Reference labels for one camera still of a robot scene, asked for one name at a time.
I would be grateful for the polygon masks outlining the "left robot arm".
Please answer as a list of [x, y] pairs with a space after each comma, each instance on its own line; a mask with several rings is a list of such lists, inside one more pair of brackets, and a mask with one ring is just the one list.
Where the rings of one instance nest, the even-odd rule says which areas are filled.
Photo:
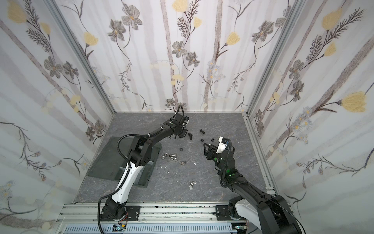
[[[184, 138], [187, 135], [189, 117], [184, 113], [175, 113], [160, 127], [148, 134], [127, 134], [117, 142], [117, 151], [124, 158], [126, 166], [115, 191], [103, 196], [98, 201], [97, 221], [121, 221], [127, 216], [126, 203], [130, 190], [140, 173], [151, 160], [153, 147], [161, 140], [176, 136]], [[127, 153], [120, 150], [120, 143], [127, 137], [133, 137]]]

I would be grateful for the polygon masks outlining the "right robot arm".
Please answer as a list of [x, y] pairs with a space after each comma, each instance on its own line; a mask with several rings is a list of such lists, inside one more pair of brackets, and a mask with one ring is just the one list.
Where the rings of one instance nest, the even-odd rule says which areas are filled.
[[214, 162], [221, 186], [238, 195], [229, 200], [225, 215], [232, 220], [244, 218], [258, 227], [263, 234], [306, 233], [282, 196], [263, 192], [236, 169], [235, 148], [230, 141], [224, 145], [223, 150], [207, 143], [204, 143], [203, 147], [206, 159]]

